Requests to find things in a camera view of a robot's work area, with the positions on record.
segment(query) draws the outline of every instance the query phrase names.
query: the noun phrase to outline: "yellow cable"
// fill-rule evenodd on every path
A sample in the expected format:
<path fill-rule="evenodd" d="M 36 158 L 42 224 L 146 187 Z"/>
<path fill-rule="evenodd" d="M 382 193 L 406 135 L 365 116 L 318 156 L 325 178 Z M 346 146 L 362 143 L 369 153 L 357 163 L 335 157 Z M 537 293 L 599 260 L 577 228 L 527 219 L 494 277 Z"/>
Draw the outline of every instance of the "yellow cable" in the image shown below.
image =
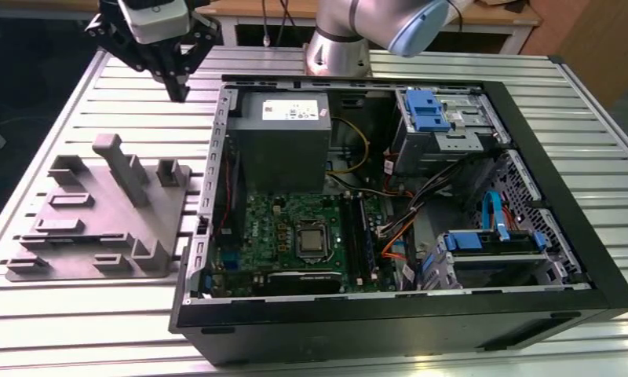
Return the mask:
<path fill-rule="evenodd" d="M 335 119 L 335 120 L 339 120 L 342 123 L 347 124 L 347 126 L 353 127 L 354 131 L 357 131 L 357 134 L 361 136 L 361 138 L 363 139 L 363 144 L 366 146 L 366 153 L 363 154 L 363 159 L 361 160 L 361 163 L 358 163 L 357 165 L 354 165 L 353 167 L 350 167 L 349 169 L 345 169 L 345 170 L 329 170 L 326 173 L 327 174 L 346 174 L 346 173 L 351 173 L 353 171 L 355 171 L 367 161 L 369 161 L 369 157 L 370 157 L 370 141 L 369 141 L 369 138 L 366 137 L 366 135 L 363 135 L 363 132 L 361 131 L 361 129 L 354 125 L 354 123 L 351 123 L 347 119 L 345 118 L 339 118 L 337 116 L 331 116 L 331 119 Z"/>

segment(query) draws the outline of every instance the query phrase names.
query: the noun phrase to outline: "wall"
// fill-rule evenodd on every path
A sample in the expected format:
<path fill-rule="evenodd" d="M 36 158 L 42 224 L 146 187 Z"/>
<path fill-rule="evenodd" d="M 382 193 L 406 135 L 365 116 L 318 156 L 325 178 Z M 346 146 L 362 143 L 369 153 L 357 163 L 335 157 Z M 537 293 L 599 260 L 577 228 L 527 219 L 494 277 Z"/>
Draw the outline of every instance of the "wall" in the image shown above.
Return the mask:
<path fill-rule="evenodd" d="M 559 55 L 610 107 L 628 88 L 628 0 L 533 0 L 545 19 L 522 54 Z"/>
<path fill-rule="evenodd" d="M 578 18 L 591 0 L 533 0 L 531 7 L 543 18 L 529 41 L 523 45 L 523 55 L 553 55 L 562 45 Z"/>

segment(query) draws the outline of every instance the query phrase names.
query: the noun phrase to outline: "motherboard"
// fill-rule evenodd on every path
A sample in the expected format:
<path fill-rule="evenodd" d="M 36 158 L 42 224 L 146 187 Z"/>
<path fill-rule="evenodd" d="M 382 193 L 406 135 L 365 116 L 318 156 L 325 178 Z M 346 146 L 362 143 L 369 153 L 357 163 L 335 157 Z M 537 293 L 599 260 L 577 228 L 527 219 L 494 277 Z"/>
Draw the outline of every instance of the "motherboard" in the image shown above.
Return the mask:
<path fill-rule="evenodd" d="M 243 245 L 220 250 L 224 274 L 215 285 L 227 297 L 254 295 L 268 279 L 284 281 L 272 284 L 270 295 L 288 294 L 282 287 L 314 293 L 395 290 L 393 271 L 377 260 L 383 221 L 374 196 L 248 196 Z"/>

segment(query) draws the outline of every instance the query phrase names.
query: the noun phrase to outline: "blue plastic latch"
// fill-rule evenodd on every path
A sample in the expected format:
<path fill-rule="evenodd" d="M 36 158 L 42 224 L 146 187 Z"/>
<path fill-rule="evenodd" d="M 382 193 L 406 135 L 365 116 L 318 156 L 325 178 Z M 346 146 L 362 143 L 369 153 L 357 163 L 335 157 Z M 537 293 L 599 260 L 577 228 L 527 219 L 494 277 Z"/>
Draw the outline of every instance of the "blue plastic latch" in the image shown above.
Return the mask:
<path fill-rule="evenodd" d="M 450 233 L 450 237 L 454 237 L 457 241 L 457 245 L 462 250 L 481 250 L 482 249 L 482 241 L 481 236 L 473 232 L 457 232 Z"/>
<path fill-rule="evenodd" d="M 426 261 L 422 264 L 422 273 L 426 273 L 426 271 L 429 270 L 429 267 L 431 267 L 433 262 L 435 260 L 437 260 L 435 255 L 434 254 L 429 255 L 429 258 L 426 259 Z"/>
<path fill-rule="evenodd" d="M 491 225 L 490 206 L 494 206 L 494 225 Z M 501 235 L 501 241 L 510 241 L 510 233 L 505 223 L 503 200 L 497 191 L 487 191 L 485 195 L 485 205 L 482 207 L 482 227 L 485 229 L 497 228 Z"/>
<path fill-rule="evenodd" d="M 535 245 L 538 246 L 538 250 L 543 251 L 547 248 L 547 238 L 545 238 L 545 234 L 542 232 L 534 232 L 534 240 Z"/>
<path fill-rule="evenodd" d="M 415 130 L 421 132 L 449 132 L 451 124 L 442 114 L 442 103 L 430 90 L 409 90 L 407 106 L 415 119 Z"/>
<path fill-rule="evenodd" d="M 447 246 L 449 251 L 457 250 L 457 241 L 451 234 L 445 236 L 445 245 Z"/>

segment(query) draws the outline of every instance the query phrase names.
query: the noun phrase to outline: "power supply label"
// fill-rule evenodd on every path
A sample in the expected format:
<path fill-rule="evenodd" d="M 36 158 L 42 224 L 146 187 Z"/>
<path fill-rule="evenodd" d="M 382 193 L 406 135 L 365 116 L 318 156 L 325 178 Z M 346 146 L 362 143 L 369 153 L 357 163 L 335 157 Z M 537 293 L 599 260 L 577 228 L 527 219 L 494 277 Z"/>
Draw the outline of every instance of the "power supply label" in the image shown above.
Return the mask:
<path fill-rule="evenodd" d="M 268 100 L 263 102 L 263 120 L 319 120 L 319 102 Z"/>

